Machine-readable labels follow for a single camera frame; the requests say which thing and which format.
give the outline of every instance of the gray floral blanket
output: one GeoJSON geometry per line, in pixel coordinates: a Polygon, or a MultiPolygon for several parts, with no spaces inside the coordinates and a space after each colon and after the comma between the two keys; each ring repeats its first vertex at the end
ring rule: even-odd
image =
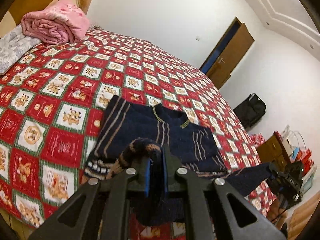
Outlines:
{"type": "Polygon", "coordinates": [[[5,74],[23,54],[39,43],[41,40],[23,35],[21,25],[3,36],[0,39],[0,75],[5,74]]]}

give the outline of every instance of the black suitcase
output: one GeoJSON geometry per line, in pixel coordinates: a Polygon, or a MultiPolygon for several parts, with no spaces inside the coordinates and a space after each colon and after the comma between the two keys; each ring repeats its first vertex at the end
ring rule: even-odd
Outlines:
{"type": "Polygon", "coordinates": [[[256,124],[265,115],[266,109],[266,104],[256,94],[251,94],[233,111],[246,129],[256,124]]]}

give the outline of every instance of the ceiling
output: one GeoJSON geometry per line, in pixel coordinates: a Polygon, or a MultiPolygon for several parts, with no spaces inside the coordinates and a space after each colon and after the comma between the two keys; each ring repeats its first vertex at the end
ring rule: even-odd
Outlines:
{"type": "Polygon", "coordinates": [[[299,44],[320,61],[320,34],[299,0],[246,0],[263,25],[299,44]]]}

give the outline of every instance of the pink blanket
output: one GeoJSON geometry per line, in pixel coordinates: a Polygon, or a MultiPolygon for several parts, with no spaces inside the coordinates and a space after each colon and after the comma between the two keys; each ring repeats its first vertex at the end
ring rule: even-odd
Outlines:
{"type": "Polygon", "coordinates": [[[70,0],[59,0],[42,11],[29,12],[21,20],[23,34],[48,44],[79,42],[90,22],[84,12],[70,0]]]}

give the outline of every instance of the red and white patterned bedspread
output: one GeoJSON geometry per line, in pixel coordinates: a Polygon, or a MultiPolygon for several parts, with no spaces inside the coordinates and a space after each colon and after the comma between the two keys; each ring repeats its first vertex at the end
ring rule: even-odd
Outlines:
{"type": "MultiPolygon", "coordinates": [[[[65,202],[115,94],[183,110],[210,127],[229,170],[260,163],[202,72],[148,41],[94,30],[78,44],[38,45],[0,78],[0,206],[37,227],[65,202]]],[[[262,183],[249,201],[266,214],[271,198],[262,183]]]]}

